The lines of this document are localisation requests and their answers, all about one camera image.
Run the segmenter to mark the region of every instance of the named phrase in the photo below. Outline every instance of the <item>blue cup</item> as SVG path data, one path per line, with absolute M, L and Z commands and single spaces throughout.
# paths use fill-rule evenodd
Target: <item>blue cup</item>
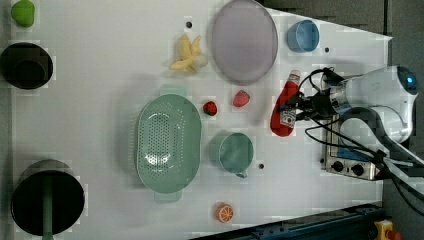
M 312 52 L 318 43 L 318 27 L 311 20 L 300 21 L 291 26 L 287 32 L 287 44 L 294 52 Z

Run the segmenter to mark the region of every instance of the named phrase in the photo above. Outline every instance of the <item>red ketchup bottle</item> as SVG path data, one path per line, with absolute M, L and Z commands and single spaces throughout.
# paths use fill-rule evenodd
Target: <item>red ketchup bottle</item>
M 292 70 L 283 91 L 275 103 L 271 116 L 271 131 L 280 137 L 287 137 L 291 134 L 296 122 L 296 109 L 280 111 L 280 106 L 299 90 L 300 72 Z

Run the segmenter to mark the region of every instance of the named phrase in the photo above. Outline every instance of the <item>green mug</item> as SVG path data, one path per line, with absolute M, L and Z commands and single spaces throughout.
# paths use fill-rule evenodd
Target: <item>green mug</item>
M 253 159 L 253 144 L 243 133 L 222 132 L 209 146 L 209 156 L 228 172 L 241 178 L 247 177 L 247 168 Z

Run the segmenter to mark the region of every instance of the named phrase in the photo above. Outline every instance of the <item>small red fruit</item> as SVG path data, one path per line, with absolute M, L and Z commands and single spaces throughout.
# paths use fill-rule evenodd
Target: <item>small red fruit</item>
M 218 112 L 218 107 L 216 106 L 214 102 L 209 101 L 205 103 L 205 105 L 203 105 L 203 112 L 205 112 L 209 116 L 215 116 L 216 113 Z
M 233 105 L 235 107 L 243 107 L 249 102 L 249 100 L 250 100 L 249 94 L 247 94 L 247 92 L 243 90 L 240 90 L 234 97 Z

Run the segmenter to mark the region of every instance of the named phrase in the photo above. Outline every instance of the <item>orange slice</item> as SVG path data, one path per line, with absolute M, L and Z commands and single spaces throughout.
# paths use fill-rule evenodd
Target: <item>orange slice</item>
M 233 208 L 226 203 L 222 203 L 221 205 L 219 205 L 215 212 L 216 219 L 218 219 L 222 223 L 230 221 L 231 218 L 233 218 L 233 215 Z

